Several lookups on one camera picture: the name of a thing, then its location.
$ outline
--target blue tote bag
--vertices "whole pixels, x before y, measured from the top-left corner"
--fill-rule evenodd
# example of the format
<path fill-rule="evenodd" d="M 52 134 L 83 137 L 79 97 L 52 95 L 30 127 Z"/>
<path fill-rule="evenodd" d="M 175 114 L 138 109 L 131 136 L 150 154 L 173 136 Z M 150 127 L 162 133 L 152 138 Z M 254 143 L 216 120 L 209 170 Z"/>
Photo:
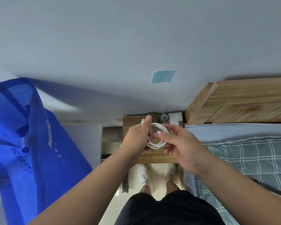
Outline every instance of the blue tote bag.
<path fill-rule="evenodd" d="M 0 83 L 0 196 L 8 224 L 28 224 L 91 171 L 28 79 Z"/>

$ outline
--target shoe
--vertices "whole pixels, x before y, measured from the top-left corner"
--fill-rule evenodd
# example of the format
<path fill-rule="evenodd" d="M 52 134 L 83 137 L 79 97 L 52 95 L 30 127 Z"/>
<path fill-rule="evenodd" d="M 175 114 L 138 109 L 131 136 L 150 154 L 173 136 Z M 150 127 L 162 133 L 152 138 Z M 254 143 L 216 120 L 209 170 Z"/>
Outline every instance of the shoe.
<path fill-rule="evenodd" d="M 176 173 L 176 166 L 174 163 L 165 164 L 165 187 L 168 181 L 174 182 Z"/>
<path fill-rule="evenodd" d="M 141 186 L 147 185 L 151 189 L 151 193 L 153 193 L 153 185 L 149 176 L 148 167 L 145 164 L 140 164 L 138 167 L 138 178 L 141 181 Z"/>

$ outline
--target hand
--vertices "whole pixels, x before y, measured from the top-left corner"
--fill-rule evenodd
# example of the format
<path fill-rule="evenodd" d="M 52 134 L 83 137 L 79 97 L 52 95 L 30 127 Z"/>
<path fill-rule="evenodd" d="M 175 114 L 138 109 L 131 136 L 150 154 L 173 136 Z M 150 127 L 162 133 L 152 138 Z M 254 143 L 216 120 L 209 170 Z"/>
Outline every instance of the hand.
<path fill-rule="evenodd" d="M 177 125 L 163 125 L 168 131 L 175 133 L 161 132 L 159 135 L 154 133 L 155 138 L 160 138 L 169 144 L 164 147 L 164 153 L 173 155 L 183 168 L 196 176 L 200 176 L 201 172 L 209 166 L 211 160 L 215 157 L 191 132 Z"/>
<path fill-rule="evenodd" d="M 152 117 L 147 115 L 143 125 L 137 124 L 131 126 L 123 139 L 121 147 L 125 150 L 129 150 L 133 155 L 137 155 L 137 158 L 142 152 L 152 152 L 152 148 L 146 147 L 148 136 L 150 140 L 152 140 L 151 122 Z"/>

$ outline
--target plaid bedsheet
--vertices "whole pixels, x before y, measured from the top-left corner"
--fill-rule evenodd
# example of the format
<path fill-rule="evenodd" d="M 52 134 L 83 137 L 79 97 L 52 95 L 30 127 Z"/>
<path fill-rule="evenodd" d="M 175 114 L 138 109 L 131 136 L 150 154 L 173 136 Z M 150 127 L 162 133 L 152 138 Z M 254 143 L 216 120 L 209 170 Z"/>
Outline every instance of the plaid bedsheet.
<path fill-rule="evenodd" d="M 281 137 L 252 137 L 205 146 L 242 174 L 281 190 Z M 227 225 L 238 224 L 199 178 L 197 186 L 199 197 L 214 206 Z"/>

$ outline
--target black shorts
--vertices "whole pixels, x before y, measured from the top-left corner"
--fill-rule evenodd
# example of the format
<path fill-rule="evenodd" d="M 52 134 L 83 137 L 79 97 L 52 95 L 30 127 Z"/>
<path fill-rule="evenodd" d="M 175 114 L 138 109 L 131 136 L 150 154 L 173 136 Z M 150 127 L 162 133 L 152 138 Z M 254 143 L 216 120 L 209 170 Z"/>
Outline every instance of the black shorts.
<path fill-rule="evenodd" d="M 214 207 L 186 190 L 169 193 L 161 201 L 147 193 L 133 195 L 115 222 L 115 225 L 132 224 L 225 225 Z"/>

